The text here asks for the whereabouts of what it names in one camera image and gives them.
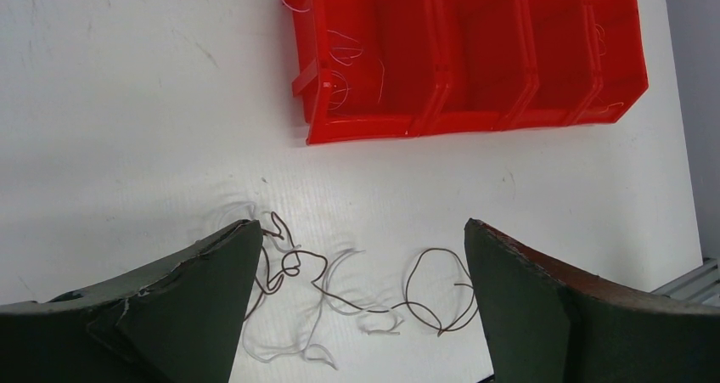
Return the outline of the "red bin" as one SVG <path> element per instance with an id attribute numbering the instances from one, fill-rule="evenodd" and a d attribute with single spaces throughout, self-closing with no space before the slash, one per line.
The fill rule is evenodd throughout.
<path id="1" fill-rule="evenodd" d="M 506 131 L 539 88 L 528 0 L 436 0 L 448 93 L 429 134 Z"/>
<path id="2" fill-rule="evenodd" d="M 567 127 L 602 88 L 589 0 L 528 0 L 538 89 L 511 128 Z"/>
<path id="3" fill-rule="evenodd" d="M 579 124 L 620 120 L 649 87 L 638 0 L 589 0 L 599 44 L 602 88 L 580 114 Z"/>
<path id="4" fill-rule="evenodd" d="M 307 143 L 414 138 L 446 85 L 435 0 L 281 0 L 299 72 Z"/>

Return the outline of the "red bin far right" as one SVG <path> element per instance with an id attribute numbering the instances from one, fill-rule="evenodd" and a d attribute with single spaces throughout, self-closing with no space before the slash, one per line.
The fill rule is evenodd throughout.
<path id="1" fill-rule="evenodd" d="M 579 124 L 620 120 L 649 87 L 638 0 L 589 0 L 599 44 L 602 88 L 580 114 Z"/>

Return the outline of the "red bin far left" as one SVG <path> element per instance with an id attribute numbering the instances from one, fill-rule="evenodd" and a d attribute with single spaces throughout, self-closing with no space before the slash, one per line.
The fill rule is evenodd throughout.
<path id="1" fill-rule="evenodd" d="M 435 0 L 281 0 L 299 72 L 307 143 L 414 138 L 446 85 Z"/>

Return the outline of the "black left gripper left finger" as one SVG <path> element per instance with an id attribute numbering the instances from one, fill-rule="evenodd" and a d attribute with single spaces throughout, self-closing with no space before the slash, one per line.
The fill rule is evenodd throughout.
<path id="1" fill-rule="evenodd" d="M 2 381 L 228 381 L 262 241 L 240 220 L 112 279 L 2 306 Z"/>

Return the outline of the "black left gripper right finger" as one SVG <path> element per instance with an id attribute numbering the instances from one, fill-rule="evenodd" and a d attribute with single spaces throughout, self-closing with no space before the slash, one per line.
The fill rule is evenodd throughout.
<path id="1" fill-rule="evenodd" d="M 718 381 L 719 307 L 609 281 L 476 219 L 464 250 L 491 381 Z"/>

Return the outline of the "aluminium frame rail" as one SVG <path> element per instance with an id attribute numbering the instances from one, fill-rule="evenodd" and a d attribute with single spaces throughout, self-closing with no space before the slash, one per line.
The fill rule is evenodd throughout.
<path id="1" fill-rule="evenodd" d="M 706 259 L 702 266 L 653 290 L 652 294 L 719 307 L 719 260 Z"/>

